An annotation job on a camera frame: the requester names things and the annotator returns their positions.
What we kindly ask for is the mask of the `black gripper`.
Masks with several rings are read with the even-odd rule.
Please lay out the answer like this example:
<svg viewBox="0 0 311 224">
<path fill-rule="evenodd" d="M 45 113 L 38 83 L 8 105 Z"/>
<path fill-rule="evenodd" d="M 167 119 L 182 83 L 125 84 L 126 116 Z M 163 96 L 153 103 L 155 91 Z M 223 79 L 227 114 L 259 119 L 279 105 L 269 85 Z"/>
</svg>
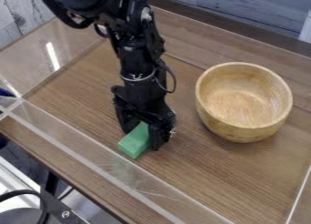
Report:
<svg viewBox="0 0 311 224">
<path fill-rule="evenodd" d="M 115 113 L 119 125 L 127 134 L 141 121 L 149 124 L 151 149 L 158 151 L 177 132 L 177 116 L 166 103 L 169 79 L 166 72 L 153 72 L 139 77 L 122 74 L 123 86 L 114 86 Z"/>
</svg>

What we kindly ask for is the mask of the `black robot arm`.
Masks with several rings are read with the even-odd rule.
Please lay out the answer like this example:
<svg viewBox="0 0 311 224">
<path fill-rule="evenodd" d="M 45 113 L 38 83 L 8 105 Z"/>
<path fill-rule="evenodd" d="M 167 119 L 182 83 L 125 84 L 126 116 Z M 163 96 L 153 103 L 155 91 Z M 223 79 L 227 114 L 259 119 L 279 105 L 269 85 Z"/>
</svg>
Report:
<svg viewBox="0 0 311 224">
<path fill-rule="evenodd" d="M 54 15 L 75 29 L 94 27 L 111 42 L 121 62 L 122 86 L 113 87 L 115 112 L 126 132 L 143 122 L 151 149 L 171 138 L 177 116 L 166 103 L 175 77 L 162 56 L 166 40 L 158 32 L 149 0 L 42 0 Z"/>
</svg>

